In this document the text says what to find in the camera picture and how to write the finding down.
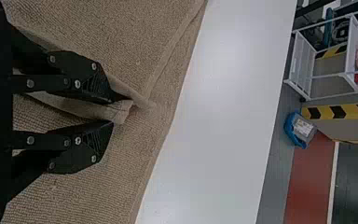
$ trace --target screw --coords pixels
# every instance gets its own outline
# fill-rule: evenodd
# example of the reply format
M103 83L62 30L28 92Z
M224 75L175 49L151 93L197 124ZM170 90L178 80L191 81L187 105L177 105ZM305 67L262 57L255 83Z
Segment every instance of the screw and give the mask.
M32 136L27 137L27 144L28 145L33 145L34 144L34 137L32 137Z
M29 89L34 87L34 81L32 79L27 79L27 87Z
M75 138L75 144L80 145L81 143L81 137Z
M48 165L48 169L49 169L49 170L54 170L54 168L55 168L55 162L52 161L52 162Z
M92 163L95 163L95 162L97 161L97 156L95 156L95 155L92 156L92 157L91 157L91 161L92 161Z
M79 80L76 80L76 81L75 81L75 87L76 87L77 89L80 89L80 87L81 87L81 82L80 82Z
M50 62L55 63L55 57L54 56L50 56Z
M65 141L63 141L63 145L64 145L65 147L71 146L71 140L65 140Z

